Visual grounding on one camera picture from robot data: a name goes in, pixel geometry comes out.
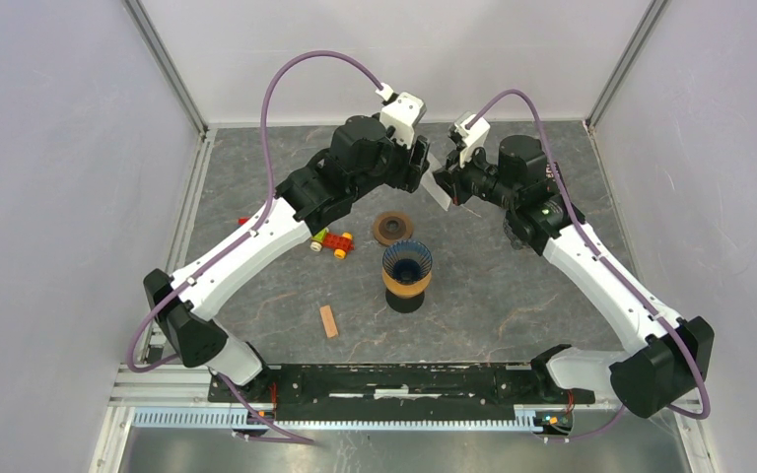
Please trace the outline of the blue ribbed plastic dripper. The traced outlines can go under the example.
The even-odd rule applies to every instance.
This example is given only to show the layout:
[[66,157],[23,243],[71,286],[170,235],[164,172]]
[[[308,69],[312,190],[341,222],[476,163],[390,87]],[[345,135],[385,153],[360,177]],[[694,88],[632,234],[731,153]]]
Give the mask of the blue ribbed plastic dripper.
[[399,240],[389,246],[381,260],[384,272],[394,281],[411,285],[423,280],[433,269],[433,255],[421,241]]

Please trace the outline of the light wooden ring holder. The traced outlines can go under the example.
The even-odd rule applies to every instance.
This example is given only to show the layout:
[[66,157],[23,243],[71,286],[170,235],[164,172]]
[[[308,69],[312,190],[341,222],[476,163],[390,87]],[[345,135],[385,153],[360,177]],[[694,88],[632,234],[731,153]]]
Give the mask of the light wooden ring holder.
[[386,271],[383,271],[381,275],[386,289],[401,299],[412,299],[424,294],[433,277],[433,273],[429,272],[417,281],[403,283],[393,279]]

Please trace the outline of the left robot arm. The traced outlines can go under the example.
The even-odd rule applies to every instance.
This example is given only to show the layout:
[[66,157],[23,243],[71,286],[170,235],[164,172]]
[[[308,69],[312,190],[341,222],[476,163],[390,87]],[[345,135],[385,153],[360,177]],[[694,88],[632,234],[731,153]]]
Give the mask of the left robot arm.
[[279,183],[273,199],[244,225],[175,273],[155,269],[144,277],[154,317],[185,367],[226,376],[246,401],[268,393],[270,375],[261,357],[215,317],[268,264],[347,216],[374,189],[418,188],[430,143],[422,135],[408,144],[394,140],[396,129],[375,116],[348,118],[329,146]]

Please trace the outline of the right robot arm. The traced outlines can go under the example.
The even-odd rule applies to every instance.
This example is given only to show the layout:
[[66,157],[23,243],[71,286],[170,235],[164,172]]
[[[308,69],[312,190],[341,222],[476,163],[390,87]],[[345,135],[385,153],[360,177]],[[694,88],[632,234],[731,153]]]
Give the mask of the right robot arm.
[[498,159],[458,145],[444,161],[430,158],[436,196],[452,205],[476,197],[505,212],[511,240],[564,273],[605,318],[619,352],[561,346],[541,356],[529,377],[532,394],[554,402],[569,389],[618,399],[649,418],[662,409],[704,420],[712,412],[705,379],[715,333],[701,316],[687,319],[645,288],[600,241],[572,203],[543,141],[512,135]]

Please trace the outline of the orange black coffee filter box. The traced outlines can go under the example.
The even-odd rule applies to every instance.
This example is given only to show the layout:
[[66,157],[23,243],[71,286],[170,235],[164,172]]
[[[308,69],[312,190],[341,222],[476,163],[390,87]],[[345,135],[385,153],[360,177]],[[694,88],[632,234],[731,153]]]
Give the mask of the orange black coffee filter box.
[[559,174],[559,166],[556,162],[553,162],[552,164],[548,163],[546,165],[545,175],[548,180],[554,181],[558,174]]

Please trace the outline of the clear smoky ribbed dripper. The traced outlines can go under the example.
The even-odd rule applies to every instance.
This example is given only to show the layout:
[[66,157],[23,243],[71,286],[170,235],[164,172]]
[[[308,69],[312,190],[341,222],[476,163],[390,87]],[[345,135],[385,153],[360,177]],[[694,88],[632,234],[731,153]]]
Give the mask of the clear smoky ribbed dripper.
[[525,248],[524,242],[509,228],[506,228],[506,235],[510,242],[511,248],[514,250],[521,250]]

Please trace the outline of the colourful toy brick car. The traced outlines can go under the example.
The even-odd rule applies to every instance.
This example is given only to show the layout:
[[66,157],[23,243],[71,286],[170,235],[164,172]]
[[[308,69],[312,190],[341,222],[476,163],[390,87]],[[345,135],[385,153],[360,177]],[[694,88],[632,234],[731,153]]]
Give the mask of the colourful toy brick car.
[[310,249],[321,252],[330,249],[337,259],[345,259],[348,253],[355,249],[353,236],[350,233],[338,235],[325,228],[310,239]]

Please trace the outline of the small wooden block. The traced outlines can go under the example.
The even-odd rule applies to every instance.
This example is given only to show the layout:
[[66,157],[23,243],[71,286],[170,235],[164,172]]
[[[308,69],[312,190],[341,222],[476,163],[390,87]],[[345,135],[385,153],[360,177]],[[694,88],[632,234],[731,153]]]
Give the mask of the small wooden block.
[[331,306],[328,304],[323,305],[319,309],[319,314],[326,337],[329,339],[337,337],[339,335],[339,331]]

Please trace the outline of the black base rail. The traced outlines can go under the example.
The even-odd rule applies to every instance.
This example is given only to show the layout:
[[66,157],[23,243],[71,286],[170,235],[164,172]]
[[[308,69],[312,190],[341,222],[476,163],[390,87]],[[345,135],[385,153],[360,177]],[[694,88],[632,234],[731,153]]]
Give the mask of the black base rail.
[[236,388],[213,376],[209,401],[238,394],[272,405],[277,421],[506,421],[516,405],[595,400],[538,363],[283,364]]

